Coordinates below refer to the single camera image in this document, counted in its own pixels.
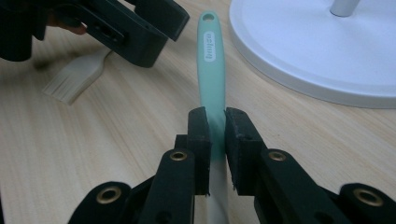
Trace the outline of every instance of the light wood surface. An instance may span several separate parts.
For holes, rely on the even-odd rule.
[[[101,44],[49,28],[23,63],[0,60],[0,192],[6,223],[67,223],[99,184],[135,186],[153,176],[176,134],[187,132],[199,106],[196,28],[203,10],[217,11],[226,52],[227,106],[246,111],[268,147],[291,153],[322,187],[360,182],[396,199],[396,110],[335,105],[291,91],[260,74],[230,38],[230,2],[178,0],[191,15],[154,67],[139,68],[112,53],[105,71],[72,104],[42,93],[77,56]],[[251,197],[230,182],[232,223],[258,223]],[[196,223],[205,223],[196,198]]]

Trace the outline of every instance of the wood grain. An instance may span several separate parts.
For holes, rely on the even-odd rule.
[[[326,103],[291,91],[259,73],[233,46],[229,1],[179,0],[190,15],[180,39],[169,41],[154,67],[136,67],[117,54],[71,105],[41,90],[68,62],[100,43],[49,28],[23,63],[0,61],[0,192],[6,223],[67,223],[95,186],[135,186],[155,174],[161,155],[187,131],[199,106],[196,27],[217,11],[227,69],[227,106],[245,110],[268,147],[291,153],[322,187],[337,192],[361,182],[396,199],[396,110]],[[230,186],[232,223],[258,223],[252,198]],[[205,223],[205,198],[195,223]]]

